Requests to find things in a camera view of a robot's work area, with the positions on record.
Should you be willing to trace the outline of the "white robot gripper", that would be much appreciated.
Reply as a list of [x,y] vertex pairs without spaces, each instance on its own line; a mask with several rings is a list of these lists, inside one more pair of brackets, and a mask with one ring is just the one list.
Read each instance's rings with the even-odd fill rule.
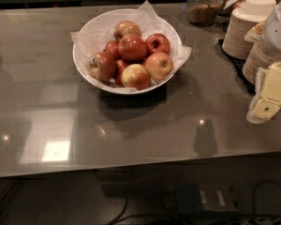
[[[262,50],[281,60],[281,1],[269,15],[262,34]],[[259,99],[281,106],[281,61],[267,68],[260,67],[256,76]]]

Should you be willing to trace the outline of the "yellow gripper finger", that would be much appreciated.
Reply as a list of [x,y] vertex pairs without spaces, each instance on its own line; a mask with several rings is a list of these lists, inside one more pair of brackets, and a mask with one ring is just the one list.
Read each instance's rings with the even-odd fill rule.
[[281,106],[274,100],[253,97],[246,114],[246,120],[252,124],[262,124],[270,121],[280,109]]

